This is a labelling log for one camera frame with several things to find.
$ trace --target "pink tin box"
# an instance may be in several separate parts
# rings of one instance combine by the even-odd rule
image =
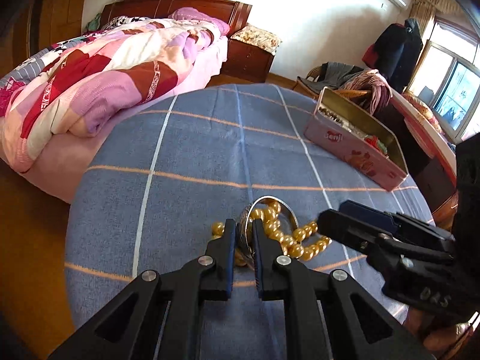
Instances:
[[[320,106],[341,117],[360,132],[350,132],[319,111]],[[375,135],[386,146],[388,158],[359,135]],[[409,171],[397,137],[356,104],[324,88],[304,131],[306,138],[365,174],[387,191],[399,186]]]

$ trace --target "striped blanket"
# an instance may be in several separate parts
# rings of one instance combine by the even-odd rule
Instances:
[[[212,223],[238,219],[261,196],[286,202],[301,225],[347,199],[433,221],[410,176],[387,192],[306,140],[314,107],[273,85],[224,85],[165,99],[118,124],[70,209],[65,275],[76,326],[143,270],[173,271],[202,255]],[[405,317],[364,255],[333,242],[305,264],[341,267]],[[202,359],[287,358],[283,304],[258,300],[250,269],[235,269],[229,302],[207,302],[204,311]]]
[[[117,111],[167,93],[219,37],[207,21],[149,19],[63,51],[28,85],[14,87],[2,134],[10,166],[26,172],[52,134],[95,136]]]

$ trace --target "window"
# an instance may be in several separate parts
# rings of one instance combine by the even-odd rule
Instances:
[[[474,35],[437,22],[409,86],[453,143],[480,132],[479,43]]]

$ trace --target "purple pillow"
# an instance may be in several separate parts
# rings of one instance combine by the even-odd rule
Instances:
[[[204,20],[209,21],[214,24],[220,30],[222,36],[227,35],[230,31],[230,26],[216,17],[210,17],[205,13],[199,12],[192,7],[184,7],[177,9],[174,13],[169,16],[170,19],[174,20]]]

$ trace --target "gold pearl necklace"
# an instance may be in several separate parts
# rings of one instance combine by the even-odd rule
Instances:
[[[295,229],[292,234],[284,234],[280,230],[280,220],[278,215],[280,214],[282,207],[279,202],[272,201],[266,208],[255,208],[248,218],[247,226],[247,238],[251,241],[251,224],[255,219],[261,219],[263,221],[263,230],[268,238],[274,239],[280,242],[282,246],[283,254],[294,259],[301,258],[303,261],[309,261],[319,253],[323,252],[328,245],[332,243],[332,240],[324,235],[319,240],[310,244],[309,246],[303,246],[302,241],[309,238],[313,233],[318,231],[318,226],[315,221],[306,224],[303,227]],[[215,222],[212,225],[212,239],[220,238],[225,230],[225,224],[223,222]],[[235,265],[245,266],[242,255],[235,250]]]

